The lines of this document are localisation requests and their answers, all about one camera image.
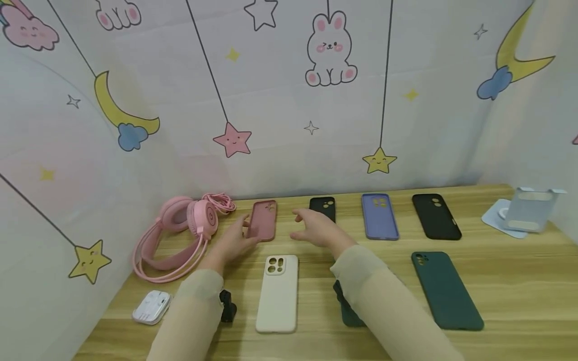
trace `pink headphones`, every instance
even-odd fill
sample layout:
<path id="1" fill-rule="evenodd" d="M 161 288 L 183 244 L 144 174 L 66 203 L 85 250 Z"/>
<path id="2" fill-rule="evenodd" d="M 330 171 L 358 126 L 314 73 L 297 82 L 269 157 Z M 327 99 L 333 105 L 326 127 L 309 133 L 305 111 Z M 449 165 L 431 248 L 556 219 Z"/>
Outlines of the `pink headphones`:
<path id="1" fill-rule="evenodd" d="M 132 252 L 132 269 L 140 278 L 153 283 L 167 283 L 174 281 L 193 269 L 203 257 L 207 243 L 217 232 L 217 210 L 228 214 L 236 209 L 229 196 L 224 193 L 206 194 L 201 200 L 189 197 L 175 197 L 169 199 L 161 207 L 161 214 L 155 223 L 144 233 Z M 171 232 L 182 232 L 189 228 L 195 241 L 184 250 L 170 257 L 154 260 L 154 254 L 160 242 L 159 236 L 163 229 Z M 197 251 L 203 245 L 197 259 L 193 260 Z M 156 270 L 170 273 L 160 277 L 149 277 L 143 270 L 142 263 L 146 262 Z"/>

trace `beige sleeve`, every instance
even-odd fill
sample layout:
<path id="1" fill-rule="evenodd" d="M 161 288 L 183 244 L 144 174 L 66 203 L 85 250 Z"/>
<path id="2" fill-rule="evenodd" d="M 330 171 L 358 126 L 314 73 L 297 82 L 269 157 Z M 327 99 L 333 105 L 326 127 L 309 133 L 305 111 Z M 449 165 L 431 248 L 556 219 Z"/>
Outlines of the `beige sleeve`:
<path id="1" fill-rule="evenodd" d="M 223 278 L 213 270 L 181 283 L 151 346 L 147 361 L 204 360 L 221 321 Z"/>
<path id="2" fill-rule="evenodd" d="M 464 360 L 407 287 L 367 248 L 348 248 L 331 272 L 393 361 Z"/>

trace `pink phone case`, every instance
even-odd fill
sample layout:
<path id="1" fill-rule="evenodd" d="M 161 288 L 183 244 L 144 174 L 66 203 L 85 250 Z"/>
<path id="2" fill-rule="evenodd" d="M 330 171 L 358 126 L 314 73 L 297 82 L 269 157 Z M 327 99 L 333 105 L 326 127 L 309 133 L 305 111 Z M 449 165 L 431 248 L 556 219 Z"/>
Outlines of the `pink phone case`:
<path id="1" fill-rule="evenodd" d="M 277 202 L 263 200 L 253 205 L 251 222 L 247 231 L 247 238 L 259 237 L 262 242 L 275 238 L 275 221 L 277 220 Z"/>

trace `purple phone case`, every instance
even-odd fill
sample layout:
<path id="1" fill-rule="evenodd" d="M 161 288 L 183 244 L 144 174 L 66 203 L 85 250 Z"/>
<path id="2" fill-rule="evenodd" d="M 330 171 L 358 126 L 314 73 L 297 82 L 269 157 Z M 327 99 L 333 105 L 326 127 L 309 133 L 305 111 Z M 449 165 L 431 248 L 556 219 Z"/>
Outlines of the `purple phone case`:
<path id="1" fill-rule="evenodd" d="M 361 196 L 361 206 L 367 238 L 392 241 L 399 239 L 394 210 L 387 194 L 364 194 Z"/>

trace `hand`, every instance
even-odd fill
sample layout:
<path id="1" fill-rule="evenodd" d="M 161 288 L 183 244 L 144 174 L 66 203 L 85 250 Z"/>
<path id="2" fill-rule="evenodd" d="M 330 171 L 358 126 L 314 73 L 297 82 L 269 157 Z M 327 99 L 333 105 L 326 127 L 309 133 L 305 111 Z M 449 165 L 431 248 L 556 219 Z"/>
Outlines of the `hand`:
<path id="1" fill-rule="evenodd" d="M 338 259 L 344 250 L 357 244 L 323 213 L 301 208 L 293 210 L 293 214 L 297 215 L 295 222 L 305 223 L 305 230 L 291 232 L 289 235 L 294 240 L 308 241 L 318 247 L 327 247 L 335 259 Z"/>
<path id="2" fill-rule="evenodd" d="M 227 263 L 248 253 L 257 246 L 260 241 L 259 238 L 245 238 L 243 235 L 243 227 L 249 226 L 249 223 L 245 221 L 248 216 L 248 214 L 242 215 L 227 228 L 205 258 L 203 258 L 198 269 L 212 269 L 222 275 Z"/>

